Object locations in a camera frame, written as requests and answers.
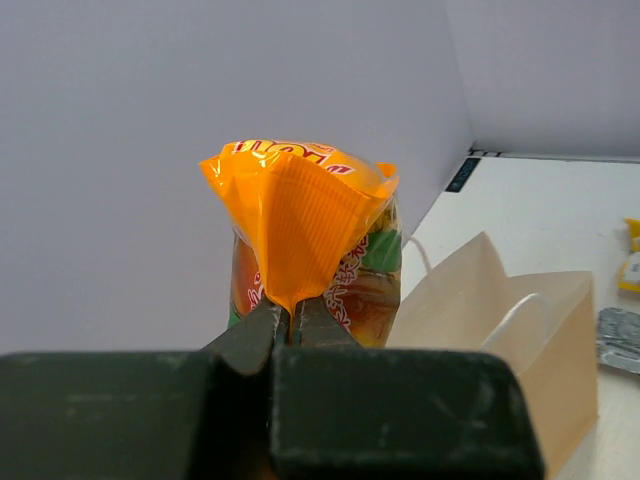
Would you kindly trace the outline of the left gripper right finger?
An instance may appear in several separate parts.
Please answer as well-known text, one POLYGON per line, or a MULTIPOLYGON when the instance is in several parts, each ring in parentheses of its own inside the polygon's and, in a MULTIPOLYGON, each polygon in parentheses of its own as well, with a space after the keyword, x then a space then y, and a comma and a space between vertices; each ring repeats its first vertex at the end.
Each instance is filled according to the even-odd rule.
POLYGON ((269 450, 282 479, 541 479, 509 366, 481 352, 361 346, 319 298, 271 357, 269 450))

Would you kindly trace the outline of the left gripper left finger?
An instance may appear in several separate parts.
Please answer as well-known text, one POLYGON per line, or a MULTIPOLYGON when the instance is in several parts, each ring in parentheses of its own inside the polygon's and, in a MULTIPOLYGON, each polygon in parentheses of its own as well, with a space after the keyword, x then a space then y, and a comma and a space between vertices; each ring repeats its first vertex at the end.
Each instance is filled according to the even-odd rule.
POLYGON ((266 369, 288 313, 264 301, 195 351, 1 358, 5 479, 272 479, 266 369))

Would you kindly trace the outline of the orange gummy snack bag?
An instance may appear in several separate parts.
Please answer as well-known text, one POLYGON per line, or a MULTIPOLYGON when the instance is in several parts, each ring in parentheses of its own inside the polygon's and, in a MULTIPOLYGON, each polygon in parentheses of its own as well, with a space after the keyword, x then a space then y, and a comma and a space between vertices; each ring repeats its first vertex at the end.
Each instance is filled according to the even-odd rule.
POLYGON ((230 324, 263 299, 292 312, 319 297, 361 345, 386 344, 401 299, 395 165, 320 143, 246 139, 200 168, 234 230, 230 324))

